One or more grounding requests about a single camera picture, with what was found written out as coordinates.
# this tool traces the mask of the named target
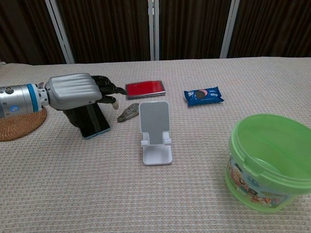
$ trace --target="plastic bucket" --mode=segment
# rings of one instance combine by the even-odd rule
[[[229,142],[225,181],[232,194],[255,210],[282,209],[311,193],[311,130],[276,115],[249,116]]]

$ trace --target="cookie package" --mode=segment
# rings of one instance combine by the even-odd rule
[[[184,91],[184,94],[186,100],[188,101],[188,106],[219,103],[224,101],[221,98],[222,94],[220,94],[218,87]]]

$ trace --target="phone stand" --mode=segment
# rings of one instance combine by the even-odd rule
[[[145,165],[172,162],[169,104],[166,101],[143,102],[139,105],[142,133],[142,161]]]

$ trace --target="dark curtain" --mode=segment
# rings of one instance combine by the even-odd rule
[[[147,0],[58,0],[76,63],[150,60]]]
[[[0,60],[31,65],[65,63],[44,0],[0,1]]]
[[[311,56],[311,0],[241,0],[228,57]]]
[[[160,59],[219,58],[231,0],[160,0]]]

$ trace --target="beige tablecloth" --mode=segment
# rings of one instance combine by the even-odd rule
[[[111,130],[83,140],[50,107],[44,124],[0,143],[0,231],[12,232],[311,232],[311,195],[264,214],[237,201],[224,181],[235,123],[281,114],[311,127],[311,58],[242,58],[0,66],[0,86],[88,72],[117,86],[161,79],[170,104],[173,163],[144,166],[139,117],[101,105]],[[183,90],[218,86],[224,102],[188,108]]]

